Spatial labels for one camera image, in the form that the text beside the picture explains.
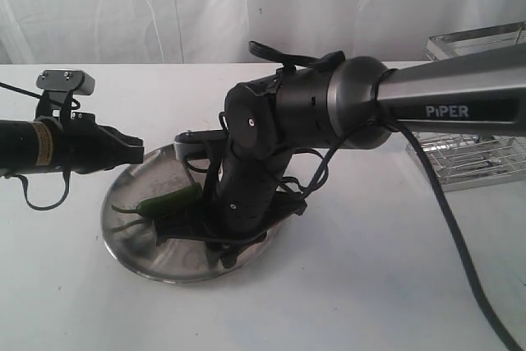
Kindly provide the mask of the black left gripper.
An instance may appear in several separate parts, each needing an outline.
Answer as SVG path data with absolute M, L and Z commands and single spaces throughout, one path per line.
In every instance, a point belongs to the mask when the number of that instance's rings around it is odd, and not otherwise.
M 99 125 L 92 113 L 73 112 L 53 136 L 52 165 L 78 174 L 110 170 L 121 164 L 141 164 L 144 141 Z

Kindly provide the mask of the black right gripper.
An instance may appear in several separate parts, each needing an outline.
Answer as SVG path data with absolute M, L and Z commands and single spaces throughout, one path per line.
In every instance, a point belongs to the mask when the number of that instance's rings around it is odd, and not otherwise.
M 168 240 L 201 244 L 206 268 L 231 271 L 241 265 L 242 254 L 257 256 L 271 240 L 271 233 L 290 215 L 301 215 L 307 203 L 297 192 L 275 192 L 262 207 L 232 202 L 221 206 L 210 196 L 192 201 L 175 199 L 154 217 L 156 244 Z

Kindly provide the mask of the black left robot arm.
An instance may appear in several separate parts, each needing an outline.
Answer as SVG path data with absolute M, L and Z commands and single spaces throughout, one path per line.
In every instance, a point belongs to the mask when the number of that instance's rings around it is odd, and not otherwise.
M 144 142 L 99 125 L 92 113 L 34 121 L 1 121 L 1 170 L 7 176 L 72 171 L 78 174 L 140 164 Z

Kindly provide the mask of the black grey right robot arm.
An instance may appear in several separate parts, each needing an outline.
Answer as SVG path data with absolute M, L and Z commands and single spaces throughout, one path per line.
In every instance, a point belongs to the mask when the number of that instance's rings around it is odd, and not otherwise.
M 176 137 L 178 160 L 207 159 L 201 198 L 154 222 L 158 242 L 226 247 L 228 266 L 276 224 L 306 208 L 284 173 L 293 155 L 324 148 L 370 150 L 392 132 L 525 133 L 525 52 L 502 48 L 389 68 L 334 53 L 318 66 L 284 62 L 273 75 L 236 84 L 219 130 Z

